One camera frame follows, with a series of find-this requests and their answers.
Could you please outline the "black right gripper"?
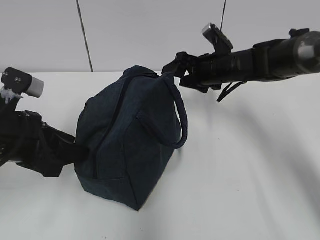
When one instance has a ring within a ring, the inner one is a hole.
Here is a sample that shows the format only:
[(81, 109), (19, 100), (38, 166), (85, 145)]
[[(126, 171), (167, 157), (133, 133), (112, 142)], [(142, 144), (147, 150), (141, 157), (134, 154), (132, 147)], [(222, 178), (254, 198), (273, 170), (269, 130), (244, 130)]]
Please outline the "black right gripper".
[(221, 90), (221, 83), (210, 83), (209, 85), (203, 83), (209, 81), (213, 76), (210, 67), (211, 61), (206, 59), (209, 56), (209, 54), (205, 54), (196, 57), (186, 52), (179, 52), (176, 54), (175, 60), (162, 68), (161, 73), (172, 73), (180, 78), (179, 85), (181, 87), (201, 93), (207, 93), (209, 89)]

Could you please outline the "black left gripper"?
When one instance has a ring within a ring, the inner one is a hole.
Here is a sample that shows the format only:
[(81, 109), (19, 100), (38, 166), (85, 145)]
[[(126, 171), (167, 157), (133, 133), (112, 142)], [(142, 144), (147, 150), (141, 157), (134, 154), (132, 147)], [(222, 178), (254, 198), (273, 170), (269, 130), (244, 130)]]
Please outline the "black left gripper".
[(71, 143), (71, 136), (42, 122), (39, 114), (13, 112), (0, 116), (0, 166), (9, 162), (58, 178), (69, 164), (86, 161), (90, 150)]

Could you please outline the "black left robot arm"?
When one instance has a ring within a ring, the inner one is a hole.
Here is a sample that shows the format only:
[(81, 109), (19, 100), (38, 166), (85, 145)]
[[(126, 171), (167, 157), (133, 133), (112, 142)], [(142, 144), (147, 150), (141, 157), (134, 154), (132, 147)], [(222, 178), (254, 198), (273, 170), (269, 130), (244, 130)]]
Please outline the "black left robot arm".
[(88, 159), (90, 150), (32, 111), (17, 111), (18, 100), (0, 101), (0, 164), (13, 162), (45, 178), (58, 178), (64, 166)]

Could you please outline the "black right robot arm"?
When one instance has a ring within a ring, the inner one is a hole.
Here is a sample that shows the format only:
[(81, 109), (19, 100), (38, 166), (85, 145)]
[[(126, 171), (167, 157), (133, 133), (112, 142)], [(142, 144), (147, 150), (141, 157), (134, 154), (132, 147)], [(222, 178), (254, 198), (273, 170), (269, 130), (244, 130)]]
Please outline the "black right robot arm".
[(193, 56), (179, 52), (162, 69), (179, 78), (182, 87), (207, 93), (221, 90), (223, 84), (276, 82), (320, 72), (318, 31), (291, 29), (288, 39), (269, 40), (236, 52), (216, 25), (209, 23), (202, 35), (213, 45), (214, 53)]

